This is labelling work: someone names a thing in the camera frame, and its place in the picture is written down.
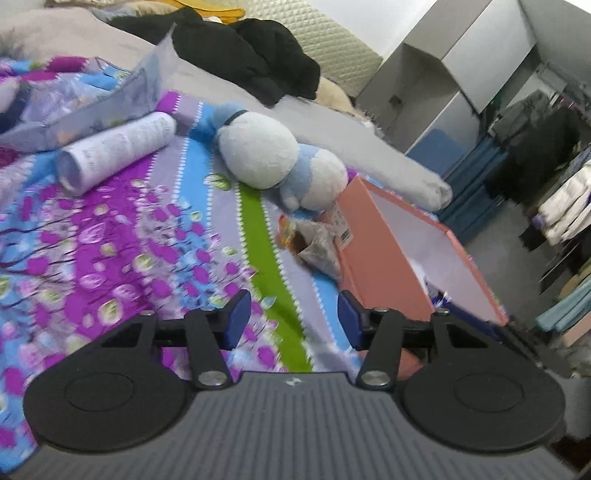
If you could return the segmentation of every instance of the pink shoebox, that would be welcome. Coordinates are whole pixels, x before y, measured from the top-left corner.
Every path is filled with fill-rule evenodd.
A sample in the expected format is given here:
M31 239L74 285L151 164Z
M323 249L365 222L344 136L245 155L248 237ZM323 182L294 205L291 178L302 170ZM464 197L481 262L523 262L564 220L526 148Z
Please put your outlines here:
M396 195L357 176L322 220L337 232L339 287L366 308L389 307L429 321L434 308L419 280L426 277L465 311L500 325L507 322L453 232Z

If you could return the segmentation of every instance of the black jacket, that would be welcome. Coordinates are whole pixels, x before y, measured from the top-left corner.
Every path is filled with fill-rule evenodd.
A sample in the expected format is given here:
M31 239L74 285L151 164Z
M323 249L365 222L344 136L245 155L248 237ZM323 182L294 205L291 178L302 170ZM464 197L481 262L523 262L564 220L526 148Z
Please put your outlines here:
M192 8L168 15L117 17L109 24L157 44L173 23L174 48L193 65L244 88L266 106L284 95L316 98L320 66L273 20L206 22Z
M570 160L579 141L576 113L561 108L527 129L509 157L485 179L491 198L503 195L516 203L528 203L552 178L556 167Z

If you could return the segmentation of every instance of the gray cabinet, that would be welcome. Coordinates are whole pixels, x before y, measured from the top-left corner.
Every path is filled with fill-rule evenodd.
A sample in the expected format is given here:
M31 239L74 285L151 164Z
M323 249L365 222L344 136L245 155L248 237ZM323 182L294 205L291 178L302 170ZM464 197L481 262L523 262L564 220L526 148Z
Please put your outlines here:
M358 96L358 106L402 152L433 128L467 148L476 114L535 41L518 0L437 0Z
M534 45L519 2L492 0L442 61L480 113Z

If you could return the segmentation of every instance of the quilted wall panel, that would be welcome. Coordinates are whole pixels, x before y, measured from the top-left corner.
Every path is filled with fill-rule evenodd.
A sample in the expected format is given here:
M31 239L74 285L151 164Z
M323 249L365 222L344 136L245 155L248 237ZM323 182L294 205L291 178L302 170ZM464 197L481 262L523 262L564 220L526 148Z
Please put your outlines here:
M300 0L207 0L242 7L246 17L275 20L294 34L304 52L315 59L322 75L347 94L357 96L382 63L382 57L349 30Z

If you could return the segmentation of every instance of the white plush toy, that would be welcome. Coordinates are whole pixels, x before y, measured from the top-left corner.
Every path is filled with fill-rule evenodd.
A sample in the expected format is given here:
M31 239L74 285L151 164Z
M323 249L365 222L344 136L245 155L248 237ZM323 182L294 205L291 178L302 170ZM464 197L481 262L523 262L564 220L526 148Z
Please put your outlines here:
M256 189L278 187L290 211L325 210L348 183L345 165L331 152L299 144L283 124L234 104L211 119L228 169Z

